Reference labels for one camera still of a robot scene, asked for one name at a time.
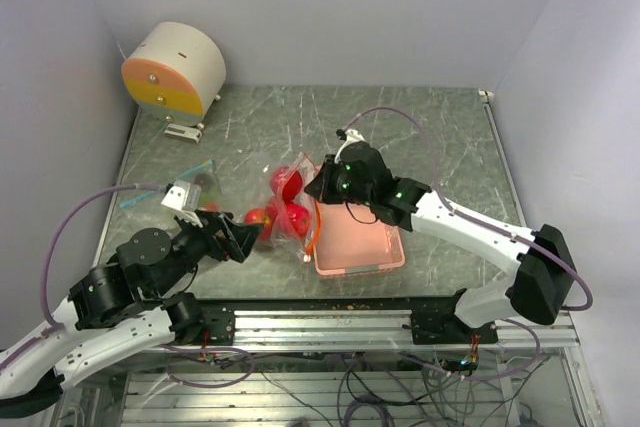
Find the yellow-red peach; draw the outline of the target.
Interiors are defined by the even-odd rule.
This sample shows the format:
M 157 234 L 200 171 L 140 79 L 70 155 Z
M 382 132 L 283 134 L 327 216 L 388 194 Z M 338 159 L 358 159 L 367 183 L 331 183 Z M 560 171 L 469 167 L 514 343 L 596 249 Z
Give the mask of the yellow-red peach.
M 270 238 L 273 229 L 273 220 L 265 208 L 253 208 L 249 210 L 244 216 L 244 222 L 258 224 L 262 227 L 258 236 L 260 241 L 267 241 Z

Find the red apple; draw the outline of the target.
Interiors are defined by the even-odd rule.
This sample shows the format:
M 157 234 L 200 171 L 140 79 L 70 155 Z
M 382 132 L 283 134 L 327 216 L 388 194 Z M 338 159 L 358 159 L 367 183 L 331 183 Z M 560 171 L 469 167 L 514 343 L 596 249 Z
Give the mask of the red apple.
M 274 195 L 285 202 L 293 201 L 303 189 L 301 173 L 289 166 L 277 168 L 270 178 L 270 188 Z

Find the red strawberry bunch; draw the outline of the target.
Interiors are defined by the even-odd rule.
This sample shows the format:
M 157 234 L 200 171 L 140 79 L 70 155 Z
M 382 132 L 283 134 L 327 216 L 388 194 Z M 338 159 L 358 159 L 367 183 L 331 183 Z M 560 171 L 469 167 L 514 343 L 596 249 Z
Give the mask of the red strawberry bunch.
M 218 205 L 215 202 L 209 202 L 199 207 L 200 211 L 204 212 L 217 212 L 219 210 Z

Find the red tomato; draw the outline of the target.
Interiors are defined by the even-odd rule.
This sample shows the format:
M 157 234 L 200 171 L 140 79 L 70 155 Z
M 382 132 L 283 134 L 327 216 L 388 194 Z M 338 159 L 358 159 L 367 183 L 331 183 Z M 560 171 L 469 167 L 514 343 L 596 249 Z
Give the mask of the red tomato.
M 278 215 L 277 226 L 287 237 L 304 238 L 311 225 L 311 214 L 302 205 L 287 203 Z

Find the clear red-zipper zip bag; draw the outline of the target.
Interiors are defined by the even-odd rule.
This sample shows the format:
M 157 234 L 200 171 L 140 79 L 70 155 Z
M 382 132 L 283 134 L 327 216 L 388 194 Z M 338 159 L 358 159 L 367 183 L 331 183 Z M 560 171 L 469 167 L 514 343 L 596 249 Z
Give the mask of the clear red-zipper zip bag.
M 263 226 L 260 249 L 291 254 L 303 264 L 312 262 L 322 220 L 305 187 L 316 173 L 316 165 L 304 152 L 259 158 L 247 175 L 241 199 L 244 219 Z

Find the green grape bunch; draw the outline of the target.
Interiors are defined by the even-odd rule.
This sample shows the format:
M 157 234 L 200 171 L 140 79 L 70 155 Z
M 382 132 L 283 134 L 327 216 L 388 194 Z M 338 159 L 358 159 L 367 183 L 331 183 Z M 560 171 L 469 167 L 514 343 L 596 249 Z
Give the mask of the green grape bunch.
M 218 187 L 208 187 L 202 191 L 202 197 L 206 202 L 216 201 L 222 196 L 221 190 Z

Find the pink-red apple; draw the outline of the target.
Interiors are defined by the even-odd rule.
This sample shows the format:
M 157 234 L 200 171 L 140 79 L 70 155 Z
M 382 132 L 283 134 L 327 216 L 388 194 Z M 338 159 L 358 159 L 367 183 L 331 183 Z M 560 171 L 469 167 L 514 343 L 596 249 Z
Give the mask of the pink-red apple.
M 272 222 L 276 221 L 281 210 L 282 201 L 276 196 L 272 196 L 265 205 L 265 213 Z

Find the clear blue-zipper zip bag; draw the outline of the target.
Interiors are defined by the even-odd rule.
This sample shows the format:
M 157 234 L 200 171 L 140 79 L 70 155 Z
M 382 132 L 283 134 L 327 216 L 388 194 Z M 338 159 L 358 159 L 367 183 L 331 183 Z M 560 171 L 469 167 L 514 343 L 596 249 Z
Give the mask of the clear blue-zipper zip bag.
M 215 161 L 208 159 L 178 174 L 162 191 L 149 191 L 136 195 L 120 201 L 118 206 L 125 209 L 136 204 L 148 204 L 150 201 L 160 202 L 171 190 L 174 191 L 174 196 L 182 194 L 197 198 L 199 207 L 205 207 L 209 204 L 215 205 L 221 197 L 220 183 L 215 170 Z

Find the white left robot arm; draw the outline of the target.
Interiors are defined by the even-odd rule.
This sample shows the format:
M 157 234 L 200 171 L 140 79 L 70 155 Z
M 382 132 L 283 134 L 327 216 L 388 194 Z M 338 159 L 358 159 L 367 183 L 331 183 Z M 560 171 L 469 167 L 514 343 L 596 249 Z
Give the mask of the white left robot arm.
M 30 417 L 134 354 L 202 336 L 200 302 L 173 287 L 205 257 L 244 262 L 263 228 L 236 223 L 226 213 L 197 217 L 197 224 L 179 221 L 176 236 L 158 228 L 136 232 L 70 289 L 53 313 L 54 326 L 43 323 L 2 352 L 2 418 Z

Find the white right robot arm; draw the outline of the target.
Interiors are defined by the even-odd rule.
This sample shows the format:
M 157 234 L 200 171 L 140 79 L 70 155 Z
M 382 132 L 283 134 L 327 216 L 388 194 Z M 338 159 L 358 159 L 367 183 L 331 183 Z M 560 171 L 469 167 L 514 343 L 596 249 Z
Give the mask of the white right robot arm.
M 380 152 L 364 141 L 326 156 L 305 192 L 326 205 L 356 204 L 407 232 L 438 237 L 498 267 L 504 278 L 458 294 L 440 320 L 442 334 L 459 343 L 498 319 L 523 317 L 551 325 L 563 309 L 576 269 L 563 234 L 533 231 L 450 202 L 432 187 L 391 173 Z

